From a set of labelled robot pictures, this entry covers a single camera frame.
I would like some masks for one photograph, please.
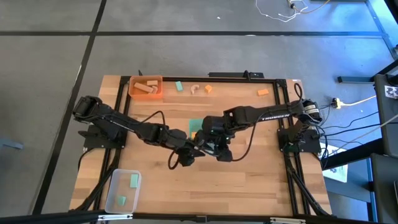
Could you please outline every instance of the clear plastic container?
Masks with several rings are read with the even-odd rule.
[[[148,94],[145,91],[134,87],[135,83],[147,84],[147,81],[157,80],[157,92]],[[129,95],[135,100],[159,100],[163,98],[163,76],[161,75],[145,75],[132,76],[130,78]]]
[[[132,175],[137,177],[136,187],[131,187]],[[111,185],[106,197],[105,212],[132,214],[137,208],[141,173],[137,170],[116,169],[113,171]]]

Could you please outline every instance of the black metal stand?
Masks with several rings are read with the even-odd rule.
[[[119,82],[118,94],[116,96],[116,102],[114,109],[119,111],[121,99],[123,96],[123,88],[127,84],[129,77],[121,77]],[[128,108],[130,104],[130,96],[127,94],[126,102],[124,105],[124,114],[128,113]],[[94,202],[94,210],[100,208],[101,196],[103,193],[103,187],[106,181],[111,177],[113,171],[118,168],[120,154],[122,148],[126,144],[127,131],[122,131],[122,134],[115,141],[109,141],[106,136],[103,136],[101,131],[96,126],[90,126],[88,131],[80,131],[83,137],[85,137],[85,147],[87,148],[104,148],[104,159],[101,166],[101,173],[99,175],[98,184],[95,186],[90,195],[85,199],[85,201],[76,210],[88,210],[91,204]],[[111,154],[111,149],[115,149],[115,155],[111,165],[109,164],[109,157]]]
[[[321,162],[322,164],[324,164],[323,170],[332,169],[335,167],[348,164],[350,162],[366,159],[372,153],[380,155],[384,154],[384,147],[381,138],[373,140],[361,146],[357,146],[345,152],[340,152],[337,153],[336,155],[322,159]]]
[[[281,152],[312,152],[319,153],[321,152],[321,147],[319,145],[319,139],[314,138],[318,133],[316,130],[308,129],[304,132],[303,141],[305,143],[299,146],[290,146],[286,147],[289,142],[288,130],[287,129],[278,129],[278,143],[279,149]]]
[[[380,75],[385,75],[394,69],[398,67],[398,60],[393,61],[391,64],[389,64],[386,68],[383,68],[380,72],[377,72],[377,74]],[[337,77],[337,80],[339,83],[374,83],[374,76],[372,77]]]

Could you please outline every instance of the wooden tabletop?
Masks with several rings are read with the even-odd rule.
[[[104,76],[99,97],[114,106],[120,76]],[[287,80],[289,98],[297,99],[294,82]],[[190,87],[200,85],[194,95]],[[204,86],[213,90],[207,94]],[[129,116],[143,120],[162,110],[171,129],[189,132],[190,119],[207,115],[222,116],[224,110],[235,106],[263,107],[275,105],[270,84],[257,83],[189,83],[183,82],[178,92],[174,82],[164,82],[164,97],[160,101],[131,101]],[[257,90],[268,89],[269,94],[258,97]],[[161,123],[161,117],[150,120]],[[257,124],[248,156],[239,162],[218,162],[214,157],[196,158],[190,167],[167,168],[170,150],[144,144],[129,133],[121,154],[120,169],[138,170],[142,174],[141,191],[136,212],[207,215],[292,215],[289,188],[282,153],[279,151],[276,120]],[[235,158],[248,147],[252,129],[236,133],[229,148]],[[70,208],[79,206],[92,191],[100,175],[104,149],[87,154],[80,166]],[[311,154],[301,153],[305,183],[324,210],[331,213],[328,195],[319,161]],[[296,188],[299,211],[303,213],[300,191]],[[104,189],[104,207],[108,185]]]

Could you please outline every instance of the black metal frame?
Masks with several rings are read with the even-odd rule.
[[[322,167],[322,170],[328,170],[335,167],[343,166],[345,164],[349,164],[351,162],[367,159],[373,153],[379,155],[386,154],[384,152],[382,138],[375,139],[360,146],[354,147],[350,150],[339,152],[335,155],[322,159],[321,163],[326,164]]]
[[[69,212],[69,213],[53,213],[43,215],[26,215],[21,217],[8,217],[2,218],[2,223],[12,224],[71,224],[71,223],[82,223],[82,222],[93,222],[98,220],[98,216],[107,215],[104,210],[87,211],[87,212]],[[294,217],[262,217],[262,216],[226,216],[226,215],[176,215],[176,214],[146,214],[146,213],[135,213],[133,219],[140,220],[178,220],[178,221],[192,221],[197,223],[206,222],[264,222],[273,223],[276,222],[276,218],[295,218],[305,220],[306,224],[335,224],[335,223],[346,223],[346,224],[372,224],[373,222],[364,222],[356,220],[348,220],[344,218],[331,218],[331,217],[320,217],[315,215],[296,215]]]
[[[398,67],[398,59],[393,61],[391,64],[387,65],[380,72],[375,75],[387,75],[389,72],[395,70]],[[374,76],[372,77],[337,77],[339,83],[363,83],[363,84],[373,84]]]
[[[232,73],[232,75],[236,75],[237,77],[242,77],[245,76],[245,73]],[[119,108],[118,102],[120,102],[121,99],[121,95],[123,92],[123,88],[124,85],[127,83],[127,80],[130,77],[121,77],[121,82],[119,85],[119,90],[118,90],[118,95],[117,95],[117,100],[116,100],[116,106],[115,108]],[[246,78],[234,78],[234,77],[213,77],[213,78],[205,78],[205,77],[163,77],[163,81],[164,82],[207,82],[207,83],[211,83],[211,82],[223,82],[223,83],[263,83],[263,84],[270,84],[273,87],[273,91],[274,91],[274,96],[275,96],[275,103],[277,105],[281,104],[280,102],[280,95],[279,95],[279,88],[282,89],[283,92],[283,98],[284,98],[284,103],[288,103],[289,102],[289,94],[287,91],[287,84],[286,84],[286,80],[281,80],[281,79],[265,79],[265,78],[251,78],[251,76],[249,75],[249,73],[246,73]],[[130,96],[127,94],[127,99],[126,102],[130,102]],[[125,106],[124,108],[124,114],[128,114],[128,106]],[[279,122],[279,128],[282,129],[284,128],[284,120],[278,119]],[[293,119],[289,118],[288,119],[288,123],[289,125],[293,125]],[[106,154],[104,155],[104,161],[103,161],[103,165],[102,167],[105,167],[105,162],[107,160],[107,156]],[[298,210],[298,206],[297,206],[297,199],[295,196],[295,188],[294,188],[294,181],[292,179],[292,176],[287,172],[287,160],[290,159],[289,156],[284,154],[284,160],[285,160],[285,168],[286,168],[286,175],[287,175],[287,180],[288,180],[288,185],[289,185],[289,195],[290,195],[290,202],[291,202],[291,206],[292,206],[292,211],[294,215],[298,215],[299,214],[299,210]],[[302,164],[301,164],[301,160],[300,160],[300,155],[298,153],[295,153],[295,164],[296,164],[296,169],[297,169],[297,173],[299,175],[299,177],[301,178],[301,180],[304,182],[303,179],[303,172],[302,172]],[[304,214],[309,215],[310,214],[310,207],[308,202],[306,201],[305,197],[302,195],[302,202],[303,202],[303,207],[304,207]],[[146,214],[147,218],[151,218],[151,214]],[[170,219],[170,217],[172,217],[172,219],[178,218],[180,217],[181,219],[179,220],[185,220],[185,218],[187,218],[186,215],[164,215],[164,214],[155,214],[154,218],[156,219],[164,219],[164,220],[168,220]],[[202,217],[207,217],[206,215],[195,215],[195,220],[198,222],[201,222],[201,218]],[[236,218],[236,216],[234,215],[225,215],[225,216],[214,216],[214,217],[223,217],[223,218],[230,218],[230,220],[235,220],[234,218]],[[266,221],[266,218],[269,217],[262,217],[262,216],[258,216],[257,218],[262,218],[262,222]]]
[[[120,79],[118,94],[116,95],[116,102],[115,102],[115,106],[114,106],[114,109],[116,111],[119,111],[119,109],[120,109],[120,103],[121,103],[121,99],[122,99],[122,96],[123,96],[123,88],[124,88],[125,84],[127,83],[127,81],[128,80],[126,78],[123,78],[123,77]],[[129,103],[130,103],[130,97],[126,97],[126,103],[128,103],[128,104],[124,105],[125,106],[124,114],[127,114],[127,112],[128,112],[128,106],[129,106]],[[127,136],[125,136],[124,139],[123,139],[123,143],[124,144],[126,143],[126,138],[127,138]],[[106,148],[105,149],[105,153],[104,153],[104,159],[102,161],[101,173],[99,175],[99,179],[100,180],[104,177],[104,175],[106,173],[106,170],[108,169],[110,155],[111,155],[111,149],[110,148]],[[95,197],[93,210],[99,210],[100,209],[102,193],[103,193],[103,191],[98,193],[98,196]]]

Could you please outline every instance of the gray concrete floor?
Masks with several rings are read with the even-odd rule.
[[[320,5],[307,2],[310,8]],[[91,30],[99,4],[0,0],[0,30]],[[259,0],[259,6],[270,16],[290,13],[282,1]],[[377,31],[364,3],[333,2],[282,23],[259,15],[254,1],[238,0],[108,1],[99,29]],[[0,150],[0,217],[25,215],[32,208],[87,40],[0,37],[0,136],[25,145],[22,151]],[[164,76],[251,70],[269,78],[301,79],[306,97],[319,105],[333,97],[349,103],[374,95],[373,87],[337,84],[337,76],[370,76],[391,62],[384,41],[369,37],[97,37],[79,96],[97,95],[103,75],[137,75],[139,69]],[[375,111],[375,100],[331,110],[325,126],[348,124]],[[376,122],[373,116],[354,127]],[[68,210],[83,145],[77,131],[84,129],[84,124],[70,122],[45,213]]]

